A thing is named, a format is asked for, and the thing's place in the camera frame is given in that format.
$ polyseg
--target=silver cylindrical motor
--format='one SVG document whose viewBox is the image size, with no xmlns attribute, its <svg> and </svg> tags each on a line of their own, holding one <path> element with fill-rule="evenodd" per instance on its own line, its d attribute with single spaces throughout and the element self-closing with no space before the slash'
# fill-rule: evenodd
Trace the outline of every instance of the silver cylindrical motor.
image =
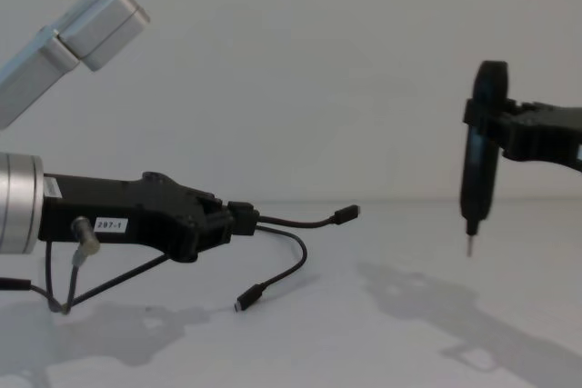
<svg viewBox="0 0 582 388">
<path fill-rule="evenodd" d="M 0 254 L 30 254 L 40 228 L 43 162 L 38 156 L 0 154 Z"/>
</svg>

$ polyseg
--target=white table surface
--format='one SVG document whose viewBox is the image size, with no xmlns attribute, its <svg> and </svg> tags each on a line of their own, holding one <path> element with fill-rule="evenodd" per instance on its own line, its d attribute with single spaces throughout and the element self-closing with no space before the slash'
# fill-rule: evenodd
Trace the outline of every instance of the white table surface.
<svg viewBox="0 0 582 388">
<path fill-rule="evenodd" d="M 314 219 L 337 207 L 261 209 Z M 33 293 L 0 293 L 0 386 L 582 386 L 582 201 L 496 203 L 470 260 L 457 203 L 362 209 L 351 224 L 300 231 L 305 267 L 245 313 L 236 297 L 292 264 L 293 242 L 236 237 L 67 317 Z M 44 284 L 44 246 L 2 257 L 2 275 Z M 73 250 L 55 245 L 61 299 Z M 104 246 L 79 290 L 153 256 Z"/>
</svg>

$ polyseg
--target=label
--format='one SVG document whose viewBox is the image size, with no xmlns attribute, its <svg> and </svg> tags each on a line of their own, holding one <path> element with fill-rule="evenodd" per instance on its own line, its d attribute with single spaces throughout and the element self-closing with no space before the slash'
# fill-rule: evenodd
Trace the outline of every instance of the label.
<svg viewBox="0 0 582 388">
<path fill-rule="evenodd" d="M 62 199 L 63 195 L 61 194 L 61 189 L 58 186 L 58 182 L 54 177 L 47 177 L 45 176 L 45 183 L 44 183 L 44 191 L 45 197 L 55 197 L 57 199 Z"/>
<path fill-rule="evenodd" d="M 110 234 L 124 234 L 129 220 L 126 218 L 97 217 L 95 220 L 95 232 L 108 232 Z"/>
</svg>

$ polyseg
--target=white wall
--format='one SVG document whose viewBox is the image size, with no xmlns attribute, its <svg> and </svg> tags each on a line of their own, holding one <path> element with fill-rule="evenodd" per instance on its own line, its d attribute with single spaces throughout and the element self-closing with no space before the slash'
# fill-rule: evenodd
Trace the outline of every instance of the white wall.
<svg viewBox="0 0 582 388">
<path fill-rule="evenodd" d="M 75 0 L 0 0 L 0 62 Z M 581 104 L 582 0 L 138 0 L 152 24 L 79 68 L 0 135 L 47 171 L 144 170 L 249 200 L 457 195 L 481 60 L 512 97 Z M 502 195 L 582 194 L 548 164 Z"/>
</svg>

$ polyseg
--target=black screwdriver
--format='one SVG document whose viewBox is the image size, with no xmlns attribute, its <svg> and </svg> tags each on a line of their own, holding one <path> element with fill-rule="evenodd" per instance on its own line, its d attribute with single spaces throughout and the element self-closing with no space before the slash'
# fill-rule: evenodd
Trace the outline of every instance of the black screwdriver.
<svg viewBox="0 0 582 388">
<path fill-rule="evenodd" d="M 500 113 L 507 100 L 508 76 L 507 63 L 483 62 L 473 86 L 473 102 L 492 114 Z M 487 218 L 491 208 L 498 156 L 499 147 L 480 135 L 474 126 L 469 126 L 461 186 L 461 214 L 467 220 L 469 257 L 473 254 L 479 223 Z"/>
</svg>

